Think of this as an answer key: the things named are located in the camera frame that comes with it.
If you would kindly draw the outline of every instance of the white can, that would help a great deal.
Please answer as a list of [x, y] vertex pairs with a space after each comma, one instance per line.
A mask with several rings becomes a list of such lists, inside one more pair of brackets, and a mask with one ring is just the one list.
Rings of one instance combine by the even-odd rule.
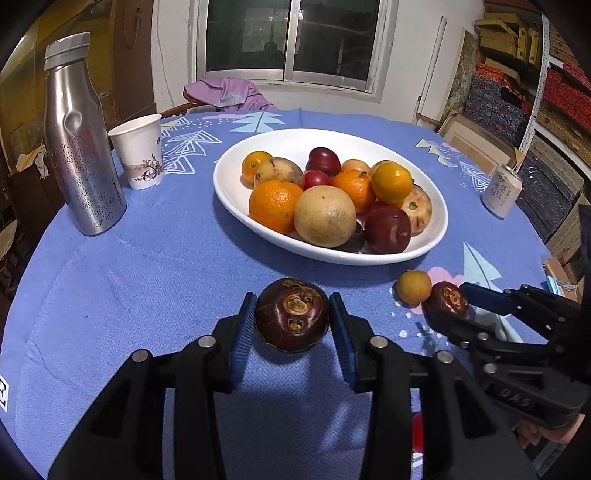
[[521, 193], [523, 181], [506, 165], [499, 165], [486, 191], [482, 203], [499, 218], [505, 218]]

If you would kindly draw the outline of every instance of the paper cup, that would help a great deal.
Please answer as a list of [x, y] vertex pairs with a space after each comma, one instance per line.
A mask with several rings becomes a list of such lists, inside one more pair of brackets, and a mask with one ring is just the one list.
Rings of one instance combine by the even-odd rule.
[[164, 178], [161, 118], [162, 115], [142, 116], [115, 127], [108, 134], [134, 190], [147, 189]]

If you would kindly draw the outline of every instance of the oval white bowl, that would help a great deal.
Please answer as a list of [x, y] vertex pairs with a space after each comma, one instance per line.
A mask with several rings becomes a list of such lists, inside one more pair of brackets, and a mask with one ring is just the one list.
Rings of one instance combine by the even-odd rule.
[[[241, 179], [244, 158], [255, 150], [264, 150], [274, 157], [289, 158], [305, 170], [308, 153], [316, 147], [327, 147], [340, 158], [358, 158], [370, 166], [380, 160], [394, 160], [407, 168], [415, 183], [431, 197], [433, 218], [425, 231], [414, 236], [407, 249], [399, 254], [352, 254], [310, 245], [292, 236], [282, 235], [248, 216], [248, 199], [252, 189]], [[294, 128], [254, 135], [230, 147], [217, 161], [213, 172], [216, 194], [225, 208], [249, 229], [271, 243], [304, 257], [341, 265], [385, 265], [404, 262], [426, 254], [436, 246], [447, 230], [447, 206], [435, 184], [423, 171], [403, 156], [363, 138], [328, 130]]]

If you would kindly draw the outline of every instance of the blue tablecloth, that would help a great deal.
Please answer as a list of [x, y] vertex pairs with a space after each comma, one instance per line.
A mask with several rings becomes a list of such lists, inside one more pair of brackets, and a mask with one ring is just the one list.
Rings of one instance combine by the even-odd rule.
[[[95, 238], [83, 236], [62, 208], [12, 305], [0, 355], [8, 405], [0, 416], [44, 476], [132, 351], [182, 349], [210, 333], [219, 318], [236, 313], [246, 291], [260, 293], [277, 278], [293, 276], [327, 294], [341, 292], [348, 310], [367, 318], [376, 333], [424, 355], [450, 346], [426, 328], [420, 310], [407, 310], [393, 298], [392, 283], [404, 270], [421, 268], [434, 281], [464, 279], [500, 289], [538, 286], [545, 279], [542, 261], [549, 254], [525, 215], [514, 207], [505, 220], [493, 217], [479, 199], [488, 178], [426, 129], [301, 110], [189, 115], [166, 119], [163, 128], [165, 180], [143, 191], [125, 182], [125, 216]], [[212, 174], [231, 145], [283, 128], [357, 135], [416, 163], [446, 199], [446, 236], [422, 258], [368, 268], [310, 260], [261, 239], [224, 209]], [[501, 336], [539, 340], [518, 322], [493, 321]], [[370, 396], [348, 390], [331, 335], [297, 356], [279, 355], [256, 340], [239, 391], [217, 396], [216, 405], [230, 480], [359, 475]], [[419, 408], [416, 395], [413, 406]], [[167, 479], [173, 478], [170, 422], [168, 408]], [[414, 465], [420, 464], [415, 456]]]

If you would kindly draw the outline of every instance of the silver metal bottle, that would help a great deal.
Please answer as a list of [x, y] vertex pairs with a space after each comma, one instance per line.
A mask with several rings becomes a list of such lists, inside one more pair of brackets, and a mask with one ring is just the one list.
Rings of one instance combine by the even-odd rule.
[[80, 232], [98, 235], [120, 220], [127, 202], [88, 75], [89, 45], [90, 32], [85, 32], [46, 49], [43, 140]]

